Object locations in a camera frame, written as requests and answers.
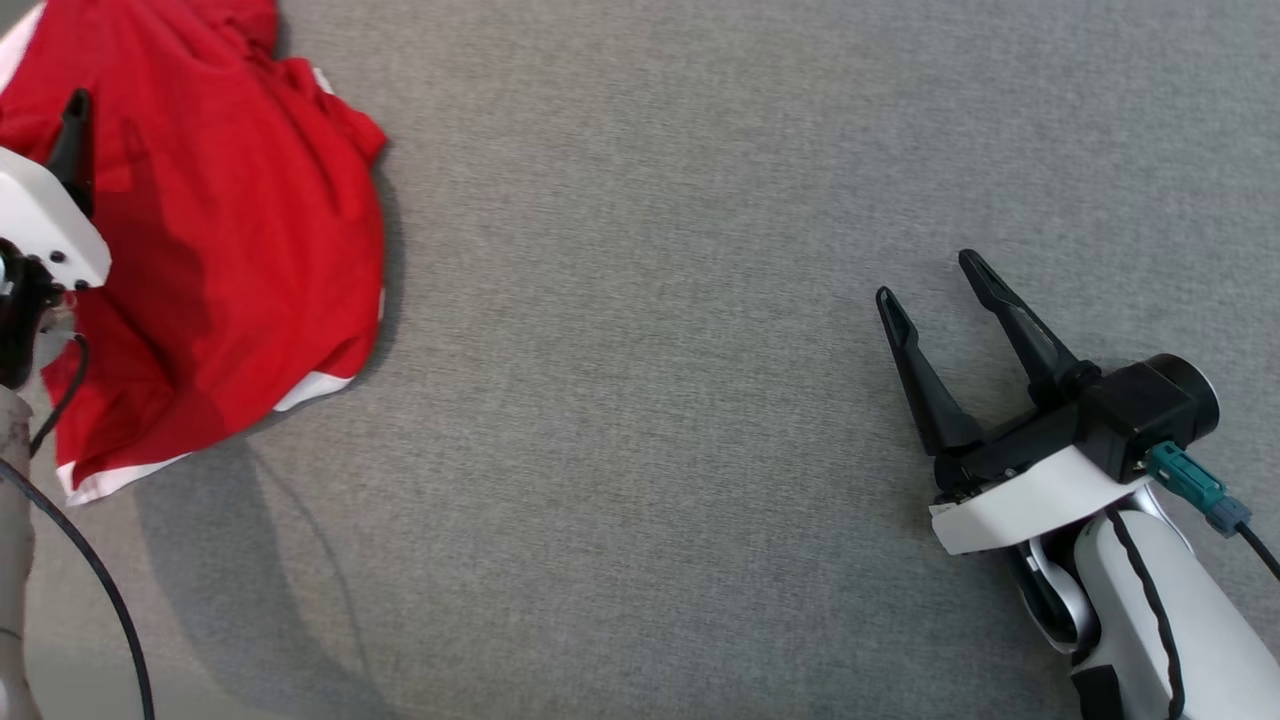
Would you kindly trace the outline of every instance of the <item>teal connector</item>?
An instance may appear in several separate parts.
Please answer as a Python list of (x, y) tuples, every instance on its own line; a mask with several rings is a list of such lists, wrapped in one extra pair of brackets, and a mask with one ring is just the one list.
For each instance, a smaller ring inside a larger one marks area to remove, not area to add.
[(1235, 527), (1248, 523), (1252, 512), (1226, 493), (1222, 480), (1171, 442), (1162, 442), (1147, 454), (1147, 473), (1169, 492), (1190, 502), (1222, 537), (1235, 534)]

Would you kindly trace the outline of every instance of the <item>black wire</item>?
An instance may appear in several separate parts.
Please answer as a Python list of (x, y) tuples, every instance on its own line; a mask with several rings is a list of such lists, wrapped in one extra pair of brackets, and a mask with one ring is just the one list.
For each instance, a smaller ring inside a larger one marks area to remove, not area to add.
[(1236, 523), (1235, 532), (1240, 533), (1244, 542), (1249, 543), (1253, 552), (1257, 552), (1258, 557), (1262, 559), (1262, 564), (1267, 566), (1267, 570), (1271, 570), (1271, 574), (1280, 580), (1280, 561), (1276, 561), (1276, 556), (1271, 555), (1267, 546), (1262, 543), (1262, 538), (1254, 534), (1253, 528), (1251, 528), (1248, 523)]
[(76, 345), (81, 348), (81, 364), (76, 368), (76, 375), (72, 378), (72, 384), (67, 386), (67, 392), (63, 393), (63, 398), (58, 401), (58, 405), (54, 406), (54, 411), (49, 414), (45, 423), (40, 425), (40, 429), (36, 430), (35, 436), (32, 436), (32, 456), (40, 452), (41, 446), (45, 445), (45, 438), (47, 438), (49, 433), (54, 430), (54, 425), (58, 424), (58, 420), (63, 416), (67, 406), (72, 404), (72, 398), (76, 397), (76, 391), (79, 389), (79, 386), (84, 382), (84, 374), (88, 373), (88, 341), (86, 341), (82, 334), (76, 334), (72, 340), (74, 340)]
[[(35, 456), (40, 446), (44, 445), (45, 438), (52, 432), (54, 425), (58, 424), (58, 419), (61, 418), (63, 411), (70, 405), (72, 398), (76, 397), (76, 391), (79, 389), (81, 383), (84, 382), (84, 374), (88, 370), (88, 342), (79, 334), (76, 336), (76, 343), (81, 348), (81, 363), (79, 368), (76, 369), (76, 377), (72, 378), (72, 384), (67, 386), (67, 393), (54, 407), (54, 411), (45, 420), (45, 424), (40, 427), (36, 432), (35, 438), (31, 441), (31, 455)], [(27, 500), (32, 505), (38, 507), (49, 519), (58, 525), (58, 529), (72, 541), (76, 550), (81, 551), (84, 556), (84, 561), (88, 562), (93, 574), (97, 575), (97, 582), (102, 583), (102, 589), (106, 591), (106, 597), (111, 601), (111, 607), (115, 609), (115, 616), (120, 620), (120, 628), (124, 630), (124, 641), (129, 644), (129, 655), (133, 657), (133, 670), (138, 675), (138, 696), (142, 701), (142, 717), (143, 720), (155, 720), (155, 700), (151, 697), (151, 675), (147, 674), (147, 661), (142, 655), (142, 642), (138, 639), (138, 629), (133, 625), (133, 618), (129, 616), (129, 607), (124, 605), (124, 597), (120, 596), (120, 589), (115, 587), (115, 580), (111, 579), (111, 574), (106, 570), (106, 565), (102, 564), (102, 559), (97, 556), (93, 551), (93, 546), (84, 539), (79, 529), (58, 509), (45, 493), (40, 492), (40, 488), (33, 486), (31, 480), (24, 478), (13, 465), (0, 457), (0, 479), (9, 480), (10, 483), (18, 486), (22, 493), (27, 496)]]
[(1183, 708), (1187, 706), (1187, 689), (1183, 687), (1183, 664), (1178, 659), (1178, 646), (1174, 644), (1174, 628), (1165, 612), (1165, 603), (1160, 601), (1160, 593), (1156, 592), (1156, 580), (1147, 570), (1147, 564), (1142, 561), (1142, 555), (1133, 542), (1133, 536), (1129, 534), (1129, 528), (1125, 527), (1124, 519), (1120, 518), (1120, 512), (1114, 506), (1107, 507), (1107, 519), (1115, 525), (1116, 538), (1129, 556), (1129, 565), (1133, 566), (1134, 574), (1142, 582), (1142, 593), (1147, 596), (1147, 605), (1156, 615), (1160, 644), (1165, 647), (1165, 655), (1169, 656), (1169, 687), (1172, 692), (1172, 697), (1169, 698), (1169, 720), (1178, 720), (1183, 716)]

